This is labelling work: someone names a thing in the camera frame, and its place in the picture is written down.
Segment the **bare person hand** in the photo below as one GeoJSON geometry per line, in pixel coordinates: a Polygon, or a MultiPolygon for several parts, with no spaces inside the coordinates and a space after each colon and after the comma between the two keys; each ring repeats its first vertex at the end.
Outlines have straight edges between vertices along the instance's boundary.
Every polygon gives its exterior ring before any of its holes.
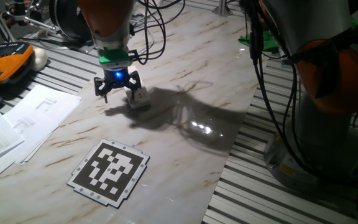
{"type": "Polygon", "coordinates": [[[1,17],[4,19],[5,24],[7,25],[7,27],[10,29],[13,25],[16,24],[16,21],[14,21],[13,19],[10,18],[10,16],[8,15],[8,13],[6,11],[1,12],[1,17]]]}

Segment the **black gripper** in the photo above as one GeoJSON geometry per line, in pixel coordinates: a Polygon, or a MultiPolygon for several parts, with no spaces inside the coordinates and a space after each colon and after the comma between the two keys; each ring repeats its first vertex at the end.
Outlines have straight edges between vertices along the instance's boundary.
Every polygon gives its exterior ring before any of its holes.
{"type": "Polygon", "coordinates": [[[124,85],[131,90],[131,98],[135,98],[135,91],[142,87],[137,70],[129,73],[127,67],[113,70],[104,70],[104,78],[94,77],[94,91],[96,96],[108,103],[107,94],[112,90],[112,85],[124,85]]]}

